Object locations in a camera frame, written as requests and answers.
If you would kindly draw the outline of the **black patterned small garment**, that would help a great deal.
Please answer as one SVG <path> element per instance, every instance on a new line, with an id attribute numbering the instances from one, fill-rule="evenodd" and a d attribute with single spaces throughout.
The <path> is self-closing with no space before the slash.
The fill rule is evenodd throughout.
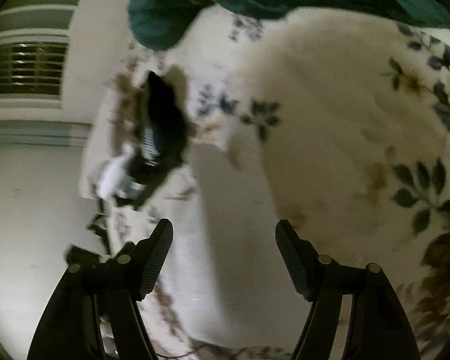
<path id="1" fill-rule="evenodd" d="M 128 74 L 115 77 L 118 100 L 113 110 L 111 149 L 114 156 L 130 151 L 125 175 L 141 185 L 139 193 L 114 192 L 117 206 L 139 210 L 183 164 L 188 143 L 188 123 L 179 107 L 174 86 L 150 71 L 140 87 Z"/>

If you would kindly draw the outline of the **floral bed blanket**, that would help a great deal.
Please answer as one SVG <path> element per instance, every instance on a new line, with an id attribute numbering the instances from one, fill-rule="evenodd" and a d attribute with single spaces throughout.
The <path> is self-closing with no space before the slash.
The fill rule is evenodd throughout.
<path id="1" fill-rule="evenodd" d="M 103 97 L 80 192 L 105 203 L 113 251 L 170 219 L 161 275 L 139 303 L 168 359 L 287 359 L 311 306 L 275 244 L 287 219 L 340 264 L 381 266 L 422 359 L 450 340 L 450 29 L 340 10 L 254 23 L 206 10 L 172 50 L 130 43 L 119 71 L 156 72 L 187 122 L 182 163 L 141 208 L 136 142 Z"/>

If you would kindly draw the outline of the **barred window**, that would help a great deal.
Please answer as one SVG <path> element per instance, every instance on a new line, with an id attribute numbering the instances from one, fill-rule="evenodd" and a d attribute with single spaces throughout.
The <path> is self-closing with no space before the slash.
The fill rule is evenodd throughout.
<path id="1" fill-rule="evenodd" d="M 57 35 L 0 37 L 0 99 L 59 100 L 69 44 Z"/>

